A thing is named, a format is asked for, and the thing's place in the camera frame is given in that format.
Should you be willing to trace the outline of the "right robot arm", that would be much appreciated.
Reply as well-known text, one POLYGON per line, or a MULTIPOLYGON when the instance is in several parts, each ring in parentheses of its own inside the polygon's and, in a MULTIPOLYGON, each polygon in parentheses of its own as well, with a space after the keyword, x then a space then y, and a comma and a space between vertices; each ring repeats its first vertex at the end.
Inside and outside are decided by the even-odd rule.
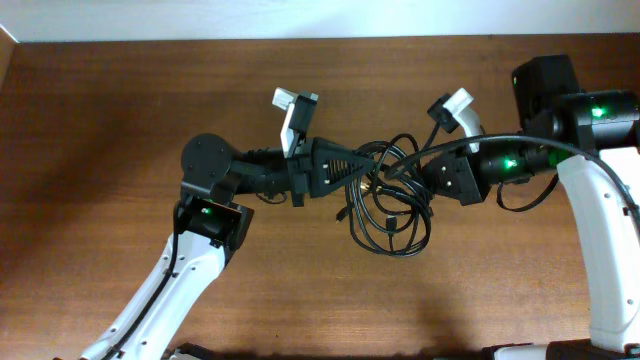
POLYGON ((433 191, 472 205, 491 189, 548 172, 568 196, 590 296, 583 340, 484 348, 484 359, 635 359, 639 355, 639 99, 627 90, 584 91, 566 55, 540 56, 512 74, 519 131, 491 140, 458 90, 429 109, 467 144, 421 172, 433 191))

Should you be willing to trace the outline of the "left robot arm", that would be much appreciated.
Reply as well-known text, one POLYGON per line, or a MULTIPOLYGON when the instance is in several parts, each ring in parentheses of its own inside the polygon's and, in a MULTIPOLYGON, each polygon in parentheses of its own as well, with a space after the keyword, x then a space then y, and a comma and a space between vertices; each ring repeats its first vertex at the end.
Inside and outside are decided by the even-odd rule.
POLYGON ((360 179, 373 160, 323 138, 289 149, 240 152, 218 135, 192 138, 181 155, 180 198, 172 233, 153 270, 84 359, 159 359, 187 314, 229 264, 254 212, 237 195, 270 200, 285 194, 296 207, 360 179))

